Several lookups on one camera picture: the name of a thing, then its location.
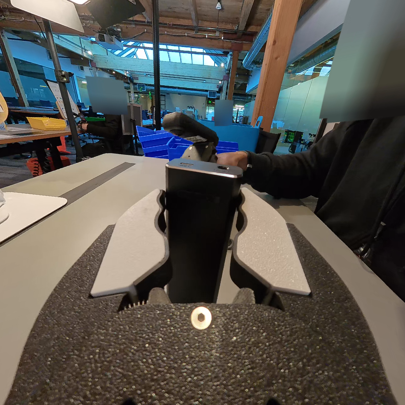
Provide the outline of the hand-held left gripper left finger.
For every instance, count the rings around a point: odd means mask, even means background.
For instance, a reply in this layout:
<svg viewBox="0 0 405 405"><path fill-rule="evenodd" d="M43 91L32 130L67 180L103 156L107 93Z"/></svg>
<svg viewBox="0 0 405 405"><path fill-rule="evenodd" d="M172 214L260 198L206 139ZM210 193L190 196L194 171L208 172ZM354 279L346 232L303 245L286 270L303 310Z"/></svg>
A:
<svg viewBox="0 0 405 405"><path fill-rule="evenodd" d="M164 288L172 278L165 229L165 192L156 189L117 220L91 296L127 293L146 301L153 288Z"/></svg>

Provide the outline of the black power bank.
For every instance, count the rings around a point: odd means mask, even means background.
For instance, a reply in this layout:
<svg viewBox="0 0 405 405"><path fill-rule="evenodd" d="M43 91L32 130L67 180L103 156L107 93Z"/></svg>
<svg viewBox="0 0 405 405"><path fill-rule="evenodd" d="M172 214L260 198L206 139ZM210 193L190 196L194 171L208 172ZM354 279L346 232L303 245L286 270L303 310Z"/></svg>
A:
<svg viewBox="0 0 405 405"><path fill-rule="evenodd" d="M178 158L166 164L166 223L172 303L215 303L243 171Z"/></svg>

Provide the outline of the person's right forearm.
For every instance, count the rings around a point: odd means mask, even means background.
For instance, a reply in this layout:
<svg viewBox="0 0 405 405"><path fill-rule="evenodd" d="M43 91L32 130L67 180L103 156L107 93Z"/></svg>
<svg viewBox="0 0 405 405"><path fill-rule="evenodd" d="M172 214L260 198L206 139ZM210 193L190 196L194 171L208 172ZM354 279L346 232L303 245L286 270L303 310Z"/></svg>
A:
<svg viewBox="0 0 405 405"><path fill-rule="evenodd" d="M319 197L332 159L317 146L296 155L247 152L243 182L276 198Z"/></svg>

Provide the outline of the grey desk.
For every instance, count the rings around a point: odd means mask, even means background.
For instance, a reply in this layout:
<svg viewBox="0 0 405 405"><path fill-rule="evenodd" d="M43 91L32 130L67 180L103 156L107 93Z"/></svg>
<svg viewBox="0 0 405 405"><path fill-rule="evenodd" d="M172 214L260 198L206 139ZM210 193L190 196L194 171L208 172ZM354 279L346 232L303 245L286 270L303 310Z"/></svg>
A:
<svg viewBox="0 0 405 405"><path fill-rule="evenodd" d="M68 203L1 245L1 404L38 313L85 250L135 202L165 187L165 159L106 154L5 188ZM296 226L345 282L373 333L398 404L404 404L404 302L305 206L259 193Z"/></svg>

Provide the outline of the person's right hand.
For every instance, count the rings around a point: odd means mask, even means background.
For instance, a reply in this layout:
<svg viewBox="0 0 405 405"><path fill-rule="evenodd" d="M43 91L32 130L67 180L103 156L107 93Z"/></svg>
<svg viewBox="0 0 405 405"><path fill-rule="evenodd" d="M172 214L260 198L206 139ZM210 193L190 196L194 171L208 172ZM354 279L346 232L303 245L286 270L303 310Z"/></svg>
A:
<svg viewBox="0 0 405 405"><path fill-rule="evenodd" d="M222 166L236 166L243 171L247 170L249 164L249 155L245 151L235 151L217 154L217 163Z"/></svg>

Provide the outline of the grey framed panel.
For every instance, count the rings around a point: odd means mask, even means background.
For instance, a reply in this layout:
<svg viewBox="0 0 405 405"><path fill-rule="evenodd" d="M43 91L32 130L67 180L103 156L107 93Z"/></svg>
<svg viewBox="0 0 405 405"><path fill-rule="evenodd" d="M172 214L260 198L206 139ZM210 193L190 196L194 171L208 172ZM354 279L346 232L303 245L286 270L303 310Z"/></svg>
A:
<svg viewBox="0 0 405 405"><path fill-rule="evenodd" d="M127 111L121 115L123 135L134 135L136 126L142 126L141 104L127 103Z"/></svg>

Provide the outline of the metal pole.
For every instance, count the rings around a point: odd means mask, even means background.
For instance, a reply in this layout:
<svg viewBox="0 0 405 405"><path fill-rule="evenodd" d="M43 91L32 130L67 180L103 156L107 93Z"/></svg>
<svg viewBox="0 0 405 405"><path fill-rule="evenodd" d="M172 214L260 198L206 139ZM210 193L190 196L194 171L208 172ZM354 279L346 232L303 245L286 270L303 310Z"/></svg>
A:
<svg viewBox="0 0 405 405"><path fill-rule="evenodd" d="M154 122L155 129L161 130L161 94L160 94L160 58L159 58L159 5L158 0L151 2L153 30L153 62L154 62Z"/></svg>
<svg viewBox="0 0 405 405"><path fill-rule="evenodd" d="M57 48L56 48L54 38L53 38L53 32L52 32L50 21L47 19L44 19L44 18L42 18L42 21L43 21L43 27L45 30L46 39L47 39L47 43L48 43L48 49L51 54L51 59L52 59L53 65L54 65L55 77L56 77L56 80L59 85L59 90L60 90L60 94L62 97L63 106L64 106L64 109L66 112L66 117L68 119L69 128L70 128L72 140L73 140L74 147L75 147L76 163L78 163L78 162L81 162L82 160L84 160L84 155L83 155L83 151L82 151L81 144L80 144L80 139L79 139L78 132L77 132L77 126L76 126L76 123L74 120L74 115L73 115L73 111L72 111L72 107L71 107L71 103L70 103L68 90L66 88L66 83L70 82L70 73L67 71L64 71L61 68Z"/></svg>

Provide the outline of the person's torso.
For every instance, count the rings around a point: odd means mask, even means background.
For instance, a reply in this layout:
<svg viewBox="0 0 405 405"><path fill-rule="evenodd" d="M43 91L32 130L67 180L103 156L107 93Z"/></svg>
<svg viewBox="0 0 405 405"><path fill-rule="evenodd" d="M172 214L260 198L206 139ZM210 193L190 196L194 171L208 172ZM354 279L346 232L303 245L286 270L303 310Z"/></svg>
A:
<svg viewBox="0 0 405 405"><path fill-rule="evenodd" d="M404 301L404 116L346 122L320 219Z"/></svg>

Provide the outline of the white ceiling projector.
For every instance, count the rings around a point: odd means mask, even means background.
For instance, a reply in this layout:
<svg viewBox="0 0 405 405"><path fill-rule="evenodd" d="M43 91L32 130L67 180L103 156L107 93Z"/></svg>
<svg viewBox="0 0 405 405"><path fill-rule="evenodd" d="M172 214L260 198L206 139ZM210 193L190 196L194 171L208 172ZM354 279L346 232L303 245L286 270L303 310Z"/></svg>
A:
<svg viewBox="0 0 405 405"><path fill-rule="evenodd" d="M99 44L105 49L114 51L116 50L122 51L124 49L121 39L117 38L114 35L97 33L95 34L95 41L97 44Z"/></svg>

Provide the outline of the red stool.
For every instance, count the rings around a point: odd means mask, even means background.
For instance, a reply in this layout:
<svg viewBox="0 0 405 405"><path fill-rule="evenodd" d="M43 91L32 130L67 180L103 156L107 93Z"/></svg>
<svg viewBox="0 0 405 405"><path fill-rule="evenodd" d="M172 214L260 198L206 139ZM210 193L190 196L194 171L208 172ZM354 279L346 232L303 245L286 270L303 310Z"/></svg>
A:
<svg viewBox="0 0 405 405"><path fill-rule="evenodd" d="M33 177L70 165L64 137L33 140L34 154L26 165Z"/></svg>

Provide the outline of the yellow plastic bin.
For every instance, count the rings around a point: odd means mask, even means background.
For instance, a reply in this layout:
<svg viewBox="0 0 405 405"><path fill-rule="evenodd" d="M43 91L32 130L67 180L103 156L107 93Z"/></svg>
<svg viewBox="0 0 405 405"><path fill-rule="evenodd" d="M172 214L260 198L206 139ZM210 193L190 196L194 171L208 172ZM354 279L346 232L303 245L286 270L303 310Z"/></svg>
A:
<svg viewBox="0 0 405 405"><path fill-rule="evenodd" d="M27 120L33 129L42 131L64 130L67 125L65 120L50 117L27 117Z"/></svg>

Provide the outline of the wooden work table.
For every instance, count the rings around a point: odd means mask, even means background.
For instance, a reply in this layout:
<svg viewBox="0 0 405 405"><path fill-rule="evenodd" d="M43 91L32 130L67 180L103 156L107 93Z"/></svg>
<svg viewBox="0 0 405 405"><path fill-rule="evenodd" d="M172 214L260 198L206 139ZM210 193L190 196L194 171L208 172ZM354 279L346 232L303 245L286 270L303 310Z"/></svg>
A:
<svg viewBox="0 0 405 405"><path fill-rule="evenodd" d="M26 153L38 148L46 148L45 142L57 144L61 137L71 135L69 126L63 128L33 128L31 124L9 125L7 130L1 131L1 145L9 145L7 150L1 149L1 157Z"/></svg>

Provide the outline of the white light panel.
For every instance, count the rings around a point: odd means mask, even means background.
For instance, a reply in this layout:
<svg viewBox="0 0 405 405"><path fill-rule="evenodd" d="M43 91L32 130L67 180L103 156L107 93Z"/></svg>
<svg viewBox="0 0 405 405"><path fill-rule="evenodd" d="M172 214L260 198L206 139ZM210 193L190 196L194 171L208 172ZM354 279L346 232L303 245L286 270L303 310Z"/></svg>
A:
<svg viewBox="0 0 405 405"><path fill-rule="evenodd" d="M75 4L67 0L11 0L15 8L84 33Z"/></svg>

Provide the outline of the wooden support post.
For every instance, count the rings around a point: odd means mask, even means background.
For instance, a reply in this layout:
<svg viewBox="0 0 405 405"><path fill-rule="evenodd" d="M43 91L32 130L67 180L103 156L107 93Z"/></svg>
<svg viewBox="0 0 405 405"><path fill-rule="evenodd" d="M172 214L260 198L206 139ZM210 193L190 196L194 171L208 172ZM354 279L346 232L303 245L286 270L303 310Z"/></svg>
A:
<svg viewBox="0 0 405 405"><path fill-rule="evenodd" d="M301 6L301 0L275 1L252 115L254 122L263 117L266 132L272 127Z"/></svg>

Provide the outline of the silver ventilation duct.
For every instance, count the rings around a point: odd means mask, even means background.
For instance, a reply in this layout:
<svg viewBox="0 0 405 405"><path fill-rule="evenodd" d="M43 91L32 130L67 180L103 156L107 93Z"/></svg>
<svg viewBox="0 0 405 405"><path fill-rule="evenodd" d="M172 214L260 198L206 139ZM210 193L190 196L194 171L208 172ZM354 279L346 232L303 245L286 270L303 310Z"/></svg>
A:
<svg viewBox="0 0 405 405"><path fill-rule="evenodd" d="M261 26L260 31L256 35L252 46L248 53L246 54L245 58L243 59L243 67L247 70L255 70L258 69L259 65L255 62L255 58L258 55L258 53L261 52L261 48L263 45L267 42L267 38L269 36L269 31L270 31L270 25L271 25L271 20L273 16L273 9L269 12L265 22Z"/></svg>

